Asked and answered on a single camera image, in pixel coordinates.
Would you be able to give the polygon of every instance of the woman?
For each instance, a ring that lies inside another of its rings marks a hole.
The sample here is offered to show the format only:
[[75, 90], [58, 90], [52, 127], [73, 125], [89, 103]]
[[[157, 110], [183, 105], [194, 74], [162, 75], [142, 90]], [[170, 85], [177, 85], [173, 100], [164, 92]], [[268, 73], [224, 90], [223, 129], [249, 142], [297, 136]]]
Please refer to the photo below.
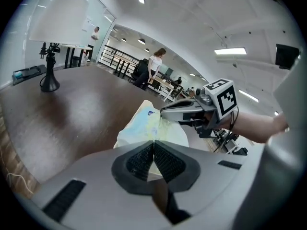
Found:
[[145, 82], [142, 89], [145, 90], [148, 86], [148, 79], [155, 78], [162, 65], [162, 57], [166, 54], [164, 48], [160, 48], [152, 56], [149, 57], [148, 71], [142, 73], [133, 85], [140, 87]]

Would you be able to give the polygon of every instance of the person in white shirt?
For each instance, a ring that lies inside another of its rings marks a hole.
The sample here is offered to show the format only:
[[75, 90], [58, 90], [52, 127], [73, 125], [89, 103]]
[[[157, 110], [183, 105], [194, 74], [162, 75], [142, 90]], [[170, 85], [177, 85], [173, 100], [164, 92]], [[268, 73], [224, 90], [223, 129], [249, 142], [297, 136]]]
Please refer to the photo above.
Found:
[[98, 31], [99, 31], [99, 26], [96, 26], [95, 29], [94, 29], [93, 34], [91, 35], [90, 44], [87, 45], [88, 47], [92, 48], [92, 50], [87, 50], [87, 51], [85, 52], [86, 55], [88, 54], [88, 52], [90, 52], [90, 54], [89, 54], [89, 56], [88, 56], [87, 62], [90, 62], [90, 61], [91, 61], [95, 43], [96, 43], [96, 41], [99, 39]]
[[142, 89], [145, 90], [148, 86], [148, 80], [151, 78], [154, 79], [159, 72], [159, 69], [162, 65], [162, 57], [165, 54], [166, 50], [164, 48], [160, 48], [157, 52], [150, 56], [148, 62], [148, 71], [142, 73], [133, 85], [140, 87], [141, 84], [145, 82], [142, 87]]

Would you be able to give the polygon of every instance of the white ceiling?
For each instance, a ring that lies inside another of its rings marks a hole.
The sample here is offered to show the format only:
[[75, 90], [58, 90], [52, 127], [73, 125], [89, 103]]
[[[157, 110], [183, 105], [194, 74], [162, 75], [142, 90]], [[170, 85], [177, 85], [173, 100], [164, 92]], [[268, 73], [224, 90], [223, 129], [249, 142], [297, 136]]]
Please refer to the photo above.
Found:
[[[263, 113], [280, 111], [273, 90], [288, 73], [275, 63], [276, 44], [302, 48], [287, 9], [272, 0], [116, 0], [117, 24], [164, 44], [213, 81], [225, 77], [257, 97]], [[219, 57], [214, 49], [243, 46], [247, 55]]]
[[[130, 44], [141, 50], [144, 50], [147, 48], [149, 49], [150, 54], [153, 54], [155, 51], [157, 51], [160, 48], [165, 48], [166, 55], [163, 57], [163, 64], [170, 67], [174, 71], [180, 70], [186, 74], [192, 73], [192, 74], [202, 77], [199, 74], [199, 72], [196, 71], [193, 68], [193, 66], [187, 63], [183, 58], [181, 58], [171, 49], [165, 47], [165, 45], [160, 44], [156, 40], [152, 39], [151, 37], [148, 37], [140, 32], [136, 32], [134, 30], [131, 30], [129, 28], [126, 28], [120, 25], [115, 25], [110, 35], [114, 37], [115, 39], [117, 39], [119, 42], [121, 42], [122, 38], [125, 38], [127, 40], [125, 42], [126, 44]], [[145, 40], [146, 42], [145, 45], [139, 43], [138, 40], [140, 38]]]

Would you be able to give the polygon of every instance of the metal railing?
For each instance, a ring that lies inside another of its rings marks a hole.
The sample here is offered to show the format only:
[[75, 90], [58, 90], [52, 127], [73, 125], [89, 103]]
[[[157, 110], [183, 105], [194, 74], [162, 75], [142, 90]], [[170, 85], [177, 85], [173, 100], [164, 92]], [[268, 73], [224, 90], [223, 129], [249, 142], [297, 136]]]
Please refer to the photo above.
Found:
[[121, 78], [124, 76], [131, 78], [139, 61], [139, 59], [108, 45], [105, 45], [99, 60], [99, 62], [115, 69], [114, 73]]

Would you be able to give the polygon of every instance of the white cable on floor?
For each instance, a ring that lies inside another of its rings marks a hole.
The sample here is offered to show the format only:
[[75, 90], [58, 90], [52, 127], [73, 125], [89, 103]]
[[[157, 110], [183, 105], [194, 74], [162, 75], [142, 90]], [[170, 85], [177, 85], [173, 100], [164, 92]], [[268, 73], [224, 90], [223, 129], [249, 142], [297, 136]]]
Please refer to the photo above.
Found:
[[27, 190], [30, 192], [30, 193], [32, 193], [33, 194], [33, 192], [28, 188], [28, 186], [27, 186], [27, 183], [25, 182], [25, 179], [23, 178], [23, 176], [22, 175], [19, 175], [19, 174], [13, 174], [13, 173], [8, 173], [7, 174], [7, 176], [6, 176], [6, 179], [8, 179], [8, 176], [9, 175], [13, 175], [13, 176], [18, 176], [18, 177], [21, 177], [22, 178], [22, 180], [24, 181], [24, 184], [25, 184], [25, 187], [27, 188]]

